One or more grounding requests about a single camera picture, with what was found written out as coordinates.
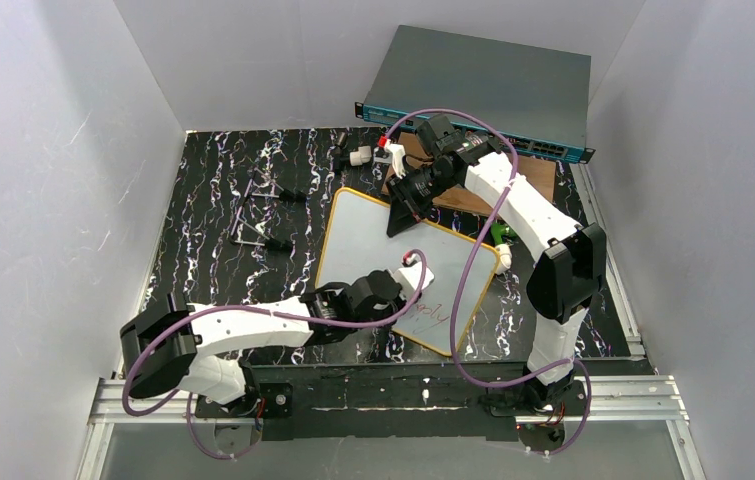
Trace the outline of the yellow-framed whiteboard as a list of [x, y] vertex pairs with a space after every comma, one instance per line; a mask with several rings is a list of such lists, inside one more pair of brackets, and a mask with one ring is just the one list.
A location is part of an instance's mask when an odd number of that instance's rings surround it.
[[482, 304], [498, 266], [497, 251], [481, 245], [466, 276], [458, 316], [450, 315], [461, 274], [474, 240], [430, 221], [423, 221], [389, 238], [389, 206], [351, 188], [333, 198], [315, 283], [350, 283], [373, 270], [394, 271], [411, 249], [422, 251], [434, 282], [413, 309], [394, 325], [394, 331], [443, 356], [449, 356], [450, 336], [460, 345]]

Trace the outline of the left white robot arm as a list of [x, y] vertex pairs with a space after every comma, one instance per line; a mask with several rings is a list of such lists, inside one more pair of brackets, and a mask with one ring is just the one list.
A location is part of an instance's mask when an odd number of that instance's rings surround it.
[[230, 351], [340, 342], [358, 330], [393, 324], [432, 280], [420, 264], [374, 270], [275, 303], [215, 307], [172, 293], [120, 330], [127, 395], [147, 399], [180, 389], [229, 404], [253, 392]]

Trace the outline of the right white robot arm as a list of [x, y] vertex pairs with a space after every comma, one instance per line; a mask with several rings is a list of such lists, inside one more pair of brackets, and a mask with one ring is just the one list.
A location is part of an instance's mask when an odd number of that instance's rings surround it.
[[394, 171], [386, 181], [390, 213], [386, 233], [394, 237], [424, 220], [435, 198], [460, 186], [491, 209], [482, 228], [496, 219], [517, 234], [534, 261], [526, 294], [537, 313], [530, 356], [521, 377], [511, 381], [468, 380], [488, 389], [517, 389], [539, 406], [558, 400], [573, 381], [575, 346], [607, 267], [607, 235], [592, 223], [581, 225], [562, 213], [518, 172], [519, 155], [496, 129], [480, 122], [465, 133], [450, 119], [455, 111], [416, 111], [416, 138], [431, 163], [409, 169], [395, 131], [411, 120], [406, 114], [380, 137], [377, 150]]

